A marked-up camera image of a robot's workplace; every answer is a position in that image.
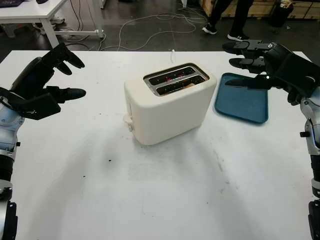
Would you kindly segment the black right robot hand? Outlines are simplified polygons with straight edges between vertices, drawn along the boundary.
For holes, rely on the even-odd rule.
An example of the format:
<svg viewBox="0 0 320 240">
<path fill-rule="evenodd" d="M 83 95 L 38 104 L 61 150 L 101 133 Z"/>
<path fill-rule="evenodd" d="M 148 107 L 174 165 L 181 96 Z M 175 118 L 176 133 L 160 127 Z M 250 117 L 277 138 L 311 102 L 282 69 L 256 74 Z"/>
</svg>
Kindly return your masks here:
<svg viewBox="0 0 320 240">
<path fill-rule="evenodd" d="M 243 56 L 243 58 L 231 58 L 230 65 L 256 74 L 251 80 L 243 78 L 229 80 L 225 83 L 227 86 L 249 90 L 282 89 L 288 93 L 287 101 L 292 106 L 301 103 L 303 97 L 298 90 L 276 76 L 281 64 L 292 51 L 281 44 L 252 39 L 227 42 L 222 45 L 222 49 L 229 54 Z"/>
</svg>

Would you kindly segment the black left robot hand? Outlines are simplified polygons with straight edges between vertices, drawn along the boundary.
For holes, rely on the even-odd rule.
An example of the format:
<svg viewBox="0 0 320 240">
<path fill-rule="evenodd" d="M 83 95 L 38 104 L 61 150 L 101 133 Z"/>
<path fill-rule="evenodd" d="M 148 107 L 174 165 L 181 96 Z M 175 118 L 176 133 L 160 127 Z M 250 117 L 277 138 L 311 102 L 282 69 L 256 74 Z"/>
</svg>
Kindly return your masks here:
<svg viewBox="0 0 320 240">
<path fill-rule="evenodd" d="M 44 56 L 33 59 L 13 82 L 10 91 L 26 100 L 51 94 L 58 104 L 84 97 L 86 91 L 80 88 L 62 89 L 57 86 L 46 86 L 55 73 L 54 69 L 68 76 L 72 74 L 65 62 L 78 69 L 85 67 L 64 43 L 60 43 Z"/>
</svg>

